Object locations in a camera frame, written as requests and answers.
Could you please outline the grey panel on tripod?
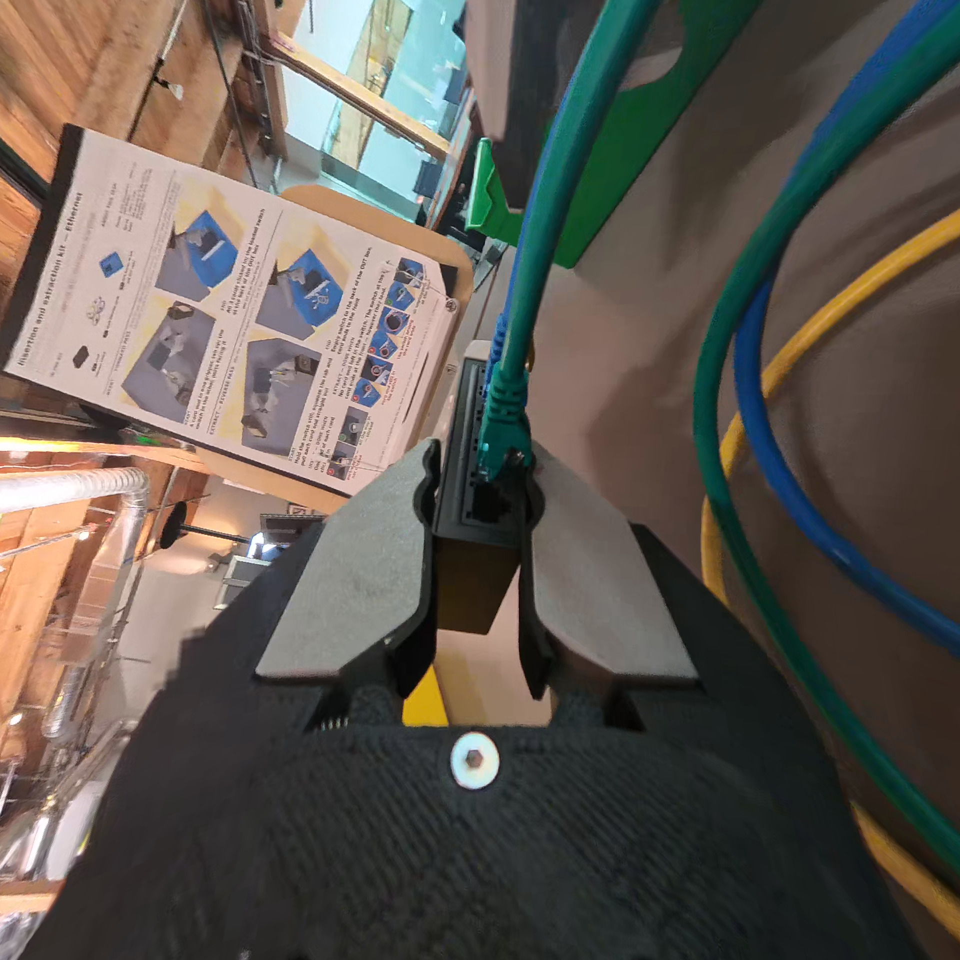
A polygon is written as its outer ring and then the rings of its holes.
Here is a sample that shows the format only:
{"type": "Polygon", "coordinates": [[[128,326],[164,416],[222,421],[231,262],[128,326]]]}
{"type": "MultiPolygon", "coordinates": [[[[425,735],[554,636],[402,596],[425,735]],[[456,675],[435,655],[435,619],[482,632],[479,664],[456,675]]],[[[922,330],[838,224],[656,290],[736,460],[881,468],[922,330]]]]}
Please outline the grey panel on tripod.
{"type": "Polygon", "coordinates": [[[255,582],[270,565],[269,560],[233,555],[225,566],[213,610],[223,611],[231,606],[246,587],[255,582]]]}
{"type": "Polygon", "coordinates": [[[323,528],[327,517],[322,513],[262,513],[259,530],[259,560],[271,562],[307,531],[323,528]]]}

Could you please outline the green plastic bin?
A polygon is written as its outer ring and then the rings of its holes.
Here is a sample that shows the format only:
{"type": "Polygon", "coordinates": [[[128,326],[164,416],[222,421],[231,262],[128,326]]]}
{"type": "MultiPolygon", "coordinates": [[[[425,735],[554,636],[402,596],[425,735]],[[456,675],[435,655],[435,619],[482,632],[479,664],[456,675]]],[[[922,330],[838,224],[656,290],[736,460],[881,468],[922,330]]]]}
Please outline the green plastic bin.
{"type": "MultiPolygon", "coordinates": [[[[599,130],[554,262],[574,267],[760,6],[657,2],[599,130]]],[[[466,2],[482,139],[466,223],[516,246],[550,127],[603,2],[466,2]]]]}

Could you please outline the yellow plastic bin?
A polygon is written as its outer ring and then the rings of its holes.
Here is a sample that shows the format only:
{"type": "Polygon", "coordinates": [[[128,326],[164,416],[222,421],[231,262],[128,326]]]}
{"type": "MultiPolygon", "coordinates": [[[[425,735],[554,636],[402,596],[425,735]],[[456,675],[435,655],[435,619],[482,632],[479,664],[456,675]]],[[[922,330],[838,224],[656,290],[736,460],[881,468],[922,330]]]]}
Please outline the yellow plastic bin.
{"type": "Polygon", "coordinates": [[[434,666],[429,666],[422,679],[403,702],[402,723],[412,728],[442,728],[450,720],[434,666]]]}

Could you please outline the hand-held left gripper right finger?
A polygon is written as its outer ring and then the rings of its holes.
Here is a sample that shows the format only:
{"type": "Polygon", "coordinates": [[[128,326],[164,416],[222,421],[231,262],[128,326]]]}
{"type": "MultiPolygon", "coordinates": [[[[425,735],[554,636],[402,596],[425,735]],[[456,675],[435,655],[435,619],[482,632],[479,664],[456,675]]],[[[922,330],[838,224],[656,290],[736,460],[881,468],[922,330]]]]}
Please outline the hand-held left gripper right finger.
{"type": "Polygon", "coordinates": [[[631,523],[538,443],[524,476],[519,659],[540,700],[699,681],[631,523]]]}

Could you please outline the instruction sheet on stand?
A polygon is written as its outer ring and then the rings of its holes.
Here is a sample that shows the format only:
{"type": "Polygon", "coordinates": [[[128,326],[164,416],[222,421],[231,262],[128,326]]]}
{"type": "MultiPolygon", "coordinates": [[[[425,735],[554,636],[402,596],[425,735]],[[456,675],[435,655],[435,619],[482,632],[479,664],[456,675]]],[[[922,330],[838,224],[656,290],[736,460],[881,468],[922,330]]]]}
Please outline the instruction sheet on stand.
{"type": "MultiPolygon", "coordinates": [[[[445,236],[323,186],[294,186],[285,190],[282,198],[383,241],[409,249],[417,259],[427,258],[456,269],[450,296],[458,306],[449,330],[439,336],[436,352],[431,355],[430,370],[421,378],[407,421],[412,432],[404,441],[401,450],[393,454],[392,458],[401,459],[425,439],[444,439],[449,427],[440,425],[443,408],[453,389],[466,350],[465,318],[474,292],[474,267],[471,259],[461,246],[445,236]]],[[[185,453],[185,457],[187,460],[182,466],[184,470],[218,477],[242,489],[315,509],[321,514],[336,513],[348,500],[347,495],[298,478],[283,476],[258,464],[243,462],[218,451],[197,447],[192,453],[185,453]]]]}

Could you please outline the silver duct pipe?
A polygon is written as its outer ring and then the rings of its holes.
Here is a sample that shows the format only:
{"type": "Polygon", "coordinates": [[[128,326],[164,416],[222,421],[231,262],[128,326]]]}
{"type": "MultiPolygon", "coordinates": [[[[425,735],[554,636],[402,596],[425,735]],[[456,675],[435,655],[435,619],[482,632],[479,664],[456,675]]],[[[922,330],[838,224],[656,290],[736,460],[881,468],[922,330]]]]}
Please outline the silver duct pipe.
{"type": "Polygon", "coordinates": [[[14,474],[2,478],[4,514],[119,498],[119,509],[91,561],[67,628],[67,665],[41,722],[42,736],[51,743],[63,742],[69,736],[90,669],[112,634],[114,617],[134,567],[149,494],[149,478],[136,467],[48,471],[36,476],[14,474]]]}

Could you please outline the black floor lamp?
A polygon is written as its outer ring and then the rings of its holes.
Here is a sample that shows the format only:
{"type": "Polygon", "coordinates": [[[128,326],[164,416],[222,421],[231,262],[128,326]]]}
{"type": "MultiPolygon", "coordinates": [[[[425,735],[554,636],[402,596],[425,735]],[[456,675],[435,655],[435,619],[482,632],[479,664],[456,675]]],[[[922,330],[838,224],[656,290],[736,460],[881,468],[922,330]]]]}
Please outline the black floor lamp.
{"type": "Polygon", "coordinates": [[[179,500],[174,503],[156,541],[159,549],[170,549],[179,539],[190,534],[229,542],[236,546],[249,546],[252,539],[249,536],[227,533],[187,523],[189,506],[190,502],[187,500],[179,500]]]}

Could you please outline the black ethernet switch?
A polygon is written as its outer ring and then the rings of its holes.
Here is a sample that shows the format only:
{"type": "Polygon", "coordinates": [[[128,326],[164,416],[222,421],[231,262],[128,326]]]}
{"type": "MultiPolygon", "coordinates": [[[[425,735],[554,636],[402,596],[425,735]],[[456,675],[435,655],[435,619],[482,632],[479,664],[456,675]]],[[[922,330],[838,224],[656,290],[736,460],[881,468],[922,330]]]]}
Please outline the black ethernet switch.
{"type": "Polygon", "coordinates": [[[438,422],[438,628],[473,635],[491,630],[520,564],[518,522],[510,498],[477,465],[490,348],[484,340],[466,347],[438,422]]]}

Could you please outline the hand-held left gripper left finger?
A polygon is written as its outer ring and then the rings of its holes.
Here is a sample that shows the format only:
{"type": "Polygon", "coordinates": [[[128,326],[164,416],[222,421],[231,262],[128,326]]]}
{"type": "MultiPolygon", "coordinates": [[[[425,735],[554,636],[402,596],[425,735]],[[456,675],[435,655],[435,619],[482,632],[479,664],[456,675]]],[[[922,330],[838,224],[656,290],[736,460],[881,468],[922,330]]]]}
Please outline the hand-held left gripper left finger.
{"type": "Polygon", "coordinates": [[[381,685],[407,698],[436,654],[434,513],[442,447],[426,438],[324,525],[256,676],[381,685]]]}

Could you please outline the printed instruction sheet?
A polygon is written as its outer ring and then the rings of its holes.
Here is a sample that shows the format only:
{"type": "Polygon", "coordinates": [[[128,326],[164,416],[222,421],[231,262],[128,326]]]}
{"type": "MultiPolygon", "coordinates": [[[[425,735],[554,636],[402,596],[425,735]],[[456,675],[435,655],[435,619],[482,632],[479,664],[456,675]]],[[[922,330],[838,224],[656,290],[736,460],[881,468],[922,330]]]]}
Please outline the printed instruction sheet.
{"type": "Polygon", "coordinates": [[[400,460],[456,273],[67,124],[2,372],[350,498],[400,460]]]}

